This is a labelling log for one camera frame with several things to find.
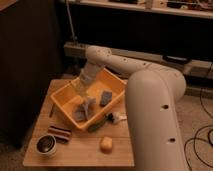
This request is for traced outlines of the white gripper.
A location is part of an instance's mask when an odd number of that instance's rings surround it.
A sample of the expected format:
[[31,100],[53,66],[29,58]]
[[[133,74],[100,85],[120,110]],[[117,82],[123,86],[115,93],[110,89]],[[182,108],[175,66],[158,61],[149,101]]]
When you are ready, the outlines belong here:
[[[103,68],[103,65],[87,62],[80,72],[78,86],[80,88],[88,88],[95,81],[96,76]],[[78,86],[75,86],[72,82],[70,82],[70,85],[79,96],[86,99],[86,95],[78,88]]]

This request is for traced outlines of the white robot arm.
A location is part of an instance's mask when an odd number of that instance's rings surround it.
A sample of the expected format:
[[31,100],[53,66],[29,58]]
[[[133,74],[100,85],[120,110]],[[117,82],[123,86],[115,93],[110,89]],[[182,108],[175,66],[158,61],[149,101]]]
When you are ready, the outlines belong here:
[[164,65],[114,55],[107,47],[89,46],[85,57],[87,63],[75,85],[83,98],[104,67],[128,76],[125,107],[135,171],[189,171],[175,109],[186,89],[183,74]]

